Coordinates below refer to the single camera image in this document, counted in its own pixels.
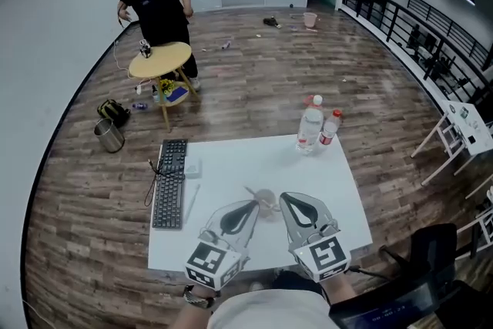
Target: backpack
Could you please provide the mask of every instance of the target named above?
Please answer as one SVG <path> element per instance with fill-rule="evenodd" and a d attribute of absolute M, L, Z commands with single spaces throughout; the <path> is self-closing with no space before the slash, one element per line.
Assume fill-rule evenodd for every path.
<path fill-rule="evenodd" d="M 113 99 L 106 100 L 98 107 L 98 114 L 102 118 L 108 118 L 113 121 L 115 126 L 119 128 L 123 126 L 130 117 L 130 110 L 124 109 L 120 103 Z"/>

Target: black keyboard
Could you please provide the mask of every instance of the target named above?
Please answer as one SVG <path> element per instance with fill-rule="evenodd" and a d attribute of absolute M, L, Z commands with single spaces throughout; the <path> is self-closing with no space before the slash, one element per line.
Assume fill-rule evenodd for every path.
<path fill-rule="evenodd" d="M 158 162 L 153 227 L 181 229 L 187 140 L 164 140 Z"/>

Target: black t-shirt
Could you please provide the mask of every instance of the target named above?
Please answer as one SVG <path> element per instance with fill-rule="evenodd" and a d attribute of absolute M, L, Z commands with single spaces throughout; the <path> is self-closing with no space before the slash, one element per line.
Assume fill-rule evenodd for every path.
<path fill-rule="evenodd" d="M 188 24 L 179 0 L 121 0 L 133 7 L 139 16 L 140 28 L 150 45 L 168 42 L 169 32 L 178 24 Z"/>

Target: stainless steel trash can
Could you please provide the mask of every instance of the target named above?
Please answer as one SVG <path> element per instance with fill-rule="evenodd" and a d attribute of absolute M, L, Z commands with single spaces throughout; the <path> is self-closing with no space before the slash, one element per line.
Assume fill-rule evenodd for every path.
<path fill-rule="evenodd" d="M 120 151 L 125 142 L 125 137 L 116 128 L 111 119 L 103 118 L 96 123 L 94 134 L 109 153 Z"/>

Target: wood laminate flooring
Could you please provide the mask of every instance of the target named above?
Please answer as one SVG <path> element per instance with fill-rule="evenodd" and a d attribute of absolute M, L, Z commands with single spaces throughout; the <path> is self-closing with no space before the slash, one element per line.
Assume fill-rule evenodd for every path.
<path fill-rule="evenodd" d="M 432 101 L 402 64 L 344 13 L 317 6 L 318 32 L 309 32 L 303 11 L 196 14 L 189 30 L 202 102 L 186 100 L 168 109 L 171 133 L 152 106 L 150 86 L 137 96 L 136 81 L 116 68 L 112 52 L 101 61 L 59 130 L 29 223 L 28 302 L 57 329 L 167 327 L 182 305 L 186 280 L 181 273 L 147 269 L 151 209 L 143 202 L 153 179 L 147 160 L 157 157 L 163 139 L 296 133 L 308 95 L 323 96 L 326 115 L 334 108 L 344 114 L 340 141 L 374 241 L 354 252 L 354 264 L 395 274 L 395 265 L 379 257 L 379 246 L 405 255 L 415 230 L 450 221 L 461 226 L 474 217 L 484 194 L 467 202 L 464 196 L 491 173 L 491 157 L 477 158 L 453 177 L 460 158 L 422 187 L 420 182 L 446 158 L 437 140 L 415 159 L 409 157 L 440 118 Z M 263 25 L 262 18 L 271 15 L 282 29 Z M 138 28 L 120 39 L 121 66 L 136 55 L 140 39 Z M 222 50 L 227 40 L 231 46 Z M 150 106 L 132 111 L 122 128 L 125 146 L 115 154 L 106 153 L 93 134 L 96 107 L 108 98 L 126 107 Z M 492 269 L 491 251 L 486 251 L 460 262 L 458 277 L 481 289 Z M 224 293 L 244 292 L 253 278 L 267 282 L 271 275 L 268 270 L 241 274 Z M 349 276 L 358 292 L 378 284 Z M 32 311 L 30 316 L 34 328 L 49 327 Z M 432 317 L 421 326 L 440 327 Z"/>

